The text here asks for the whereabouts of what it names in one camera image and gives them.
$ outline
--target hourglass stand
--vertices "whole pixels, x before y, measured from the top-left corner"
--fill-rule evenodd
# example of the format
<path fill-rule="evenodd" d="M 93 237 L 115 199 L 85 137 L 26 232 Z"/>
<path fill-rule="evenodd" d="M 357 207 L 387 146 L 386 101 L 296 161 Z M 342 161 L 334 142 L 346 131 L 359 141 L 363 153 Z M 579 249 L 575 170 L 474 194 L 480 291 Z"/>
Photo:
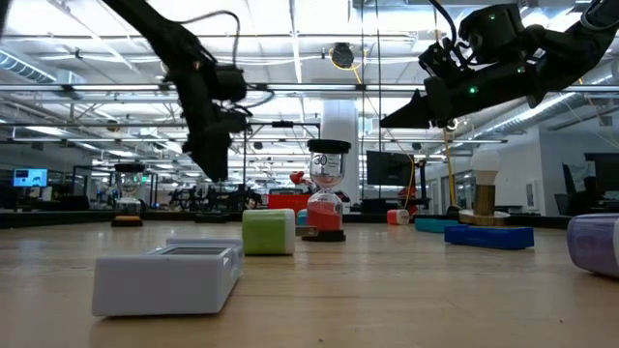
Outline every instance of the hourglass stand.
<path fill-rule="evenodd" d="M 343 204 L 333 192 L 344 178 L 345 155 L 350 143 L 339 140 L 313 139 L 308 142 L 311 151 L 309 174 L 320 188 L 308 200 L 308 225 L 315 226 L 318 234 L 302 237 L 307 242 L 344 242 L 342 227 Z"/>
<path fill-rule="evenodd" d="M 116 217 L 112 221 L 114 227 L 142 226 L 142 204 L 135 197 L 142 187 L 144 164 L 119 163 L 116 170 L 116 186 L 122 197 L 116 201 Z"/>

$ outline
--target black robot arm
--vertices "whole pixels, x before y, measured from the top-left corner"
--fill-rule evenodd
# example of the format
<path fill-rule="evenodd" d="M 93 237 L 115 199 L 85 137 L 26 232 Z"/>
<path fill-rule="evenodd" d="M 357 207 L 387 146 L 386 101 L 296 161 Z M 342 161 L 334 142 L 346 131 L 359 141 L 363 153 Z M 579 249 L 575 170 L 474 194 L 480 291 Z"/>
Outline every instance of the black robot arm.
<path fill-rule="evenodd" d="M 213 100 L 238 102 L 247 93 L 243 72 L 218 64 L 182 24 L 162 17 L 144 0 L 103 0 L 153 47 L 167 66 L 166 80 L 176 86 L 189 135 L 183 151 L 213 181 L 227 178 L 230 133 L 247 128 L 246 116 Z"/>
<path fill-rule="evenodd" d="M 539 25 L 525 28 L 516 4 L 474 12 L 458 32 L 470 46 L 450 39 L 430 46 L 420 56 L 430 74 L 424 81 L 427 94 L 415 92 L 381 127 L 443 128 L 457 117 L 521 97 L 537 106 L 546 93 L 569 87 L 600 63 L 619 28 L 619 1 L 595 0 L 582 18 L 560 33 Z M 471 48 L 470 59 L 459 53 L 461 47 Z M 545 52 L 539 59 L 538 49 Z M 472 59 L 486 66 L 471 69 Z"/>

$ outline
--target purple cylinder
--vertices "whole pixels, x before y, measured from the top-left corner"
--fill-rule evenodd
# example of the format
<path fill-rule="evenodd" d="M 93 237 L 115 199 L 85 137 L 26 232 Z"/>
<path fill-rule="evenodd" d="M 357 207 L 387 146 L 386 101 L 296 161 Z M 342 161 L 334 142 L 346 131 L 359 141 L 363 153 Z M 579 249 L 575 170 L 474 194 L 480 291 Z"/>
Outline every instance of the purple cylinder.
<path fill-rule="evenodd" d="M 619 277 L 619 214 L 572 218 L 568 226 L 568 248 L 577 267 Z"/>

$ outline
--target green cube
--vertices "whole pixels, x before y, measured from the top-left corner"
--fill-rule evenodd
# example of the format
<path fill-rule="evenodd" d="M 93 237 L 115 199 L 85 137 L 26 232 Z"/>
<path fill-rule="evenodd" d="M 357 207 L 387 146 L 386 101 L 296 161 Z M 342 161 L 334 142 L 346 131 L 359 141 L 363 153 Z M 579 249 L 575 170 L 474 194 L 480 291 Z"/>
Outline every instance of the green cube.
<path fill-rule="evenodd" d="M 243 249 L 246 255 L 294 253 L 295 214 L 292 209 L 243 212 Z"/>

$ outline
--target white pillar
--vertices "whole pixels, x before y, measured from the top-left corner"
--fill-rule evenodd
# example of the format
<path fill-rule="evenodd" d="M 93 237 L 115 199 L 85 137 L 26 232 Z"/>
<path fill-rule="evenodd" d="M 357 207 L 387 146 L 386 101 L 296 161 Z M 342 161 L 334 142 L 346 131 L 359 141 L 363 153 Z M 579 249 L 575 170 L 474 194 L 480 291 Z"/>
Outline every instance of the white pillar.
<path fill-rule="evenodd" d="M 350 205 L 359 203 L 359 113 L 355 101 L 323 102 L 320 137 L 350 143 L 344 180 L 335 189 L 350 197 Z"/>

